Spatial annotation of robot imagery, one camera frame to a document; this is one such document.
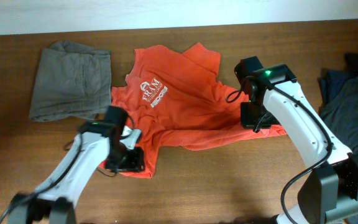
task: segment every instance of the wood grain surface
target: wood grain surface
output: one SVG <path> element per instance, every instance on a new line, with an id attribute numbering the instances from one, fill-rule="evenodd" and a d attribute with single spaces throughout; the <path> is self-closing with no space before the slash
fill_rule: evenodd
<path id="1" fill-rule="evenodd" d="M 265 65 L 286 63 L 315 110 L 322 68 L 341 70 L 344 53 L 358 52 L 358 20 L 250 24 L 177 29 L 118 30 L 0 36 L 0 214 L 19 191 L 30 192 L 65 155 L 81 119 L 28 120 L 40 51 L 56 40 L 111 49 L 114 86 L 134 64 L 134 49 L 162 44 L 182 52 L 197 42 L 222 55 L 218 79 L 239 88 L 240 59 L 257 55 Z M 152 179 L 94 173 L 76 216 L 93 223 L 219 223 L 282 212 L 280 192 L 304 169 L 288 136 L 255 139 L 193 152 L 163 147 Z M 296 203 L 297 182 L 287 194 Z"/>

